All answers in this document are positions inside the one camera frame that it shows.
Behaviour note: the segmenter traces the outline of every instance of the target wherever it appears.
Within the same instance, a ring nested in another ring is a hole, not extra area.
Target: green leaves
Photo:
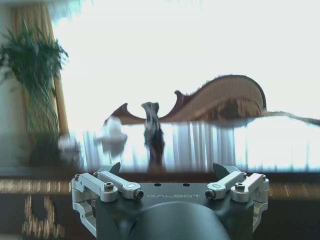
[[[0,68],[9,67],[29,93],[48,90],[52,76],[68,57],[58,41],[46,38],[38,27],[29,30],[26,24],[19,35],[8,30],[4,36],[8,42],[0,47]]]

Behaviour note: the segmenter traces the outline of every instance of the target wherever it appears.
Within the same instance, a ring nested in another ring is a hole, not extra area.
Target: window
[[[71,0],[50,3],[69,53],[62,71],[69,127],[99,127],[120,105],[159,115],[220,75],[257,81],[268,111],[320,118],[320,15],[309,1]]]

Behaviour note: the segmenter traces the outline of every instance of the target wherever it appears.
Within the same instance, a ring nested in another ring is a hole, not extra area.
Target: white object
[[[103,128],[103,135],[94,139],[94,144],[124,144],[128,136],[121,132],[121,121],[119,118],[110,116]]]

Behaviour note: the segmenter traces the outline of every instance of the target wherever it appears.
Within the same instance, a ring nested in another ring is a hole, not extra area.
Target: wall
[[[11,28],[11,10],[5,4],[0,4],[0,33],[6,33]],[[6,38],[0,35],[0,45]],[[0,83],[3,79],[0,70]],[[26,136],[26,117],[22,87],[15,79],[7,79],[0,84],[0,167],[14,167],[21,164],[19,158],[24,158],[28,149]]]

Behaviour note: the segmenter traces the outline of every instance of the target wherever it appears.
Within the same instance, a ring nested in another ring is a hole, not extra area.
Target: carved wooden decoration
[[[167,115],[159,118],[160,122],[217,120],[216,116],[211,115],[212,109],[219,103],[230,99],[252,102],[251,105],[256,108],[253,112],[257,114],[249,117],[259,117],[266,109],[266,98],[262,88],[254,80],[243,75],[217,77],[191,95],[184,95],[179,90],[174,93],[176,102]],[[143,124],[146,121],[132,115],[127,106],[127,103],[121,105],[112,113],[112,116],[119,118],[122,124]]]

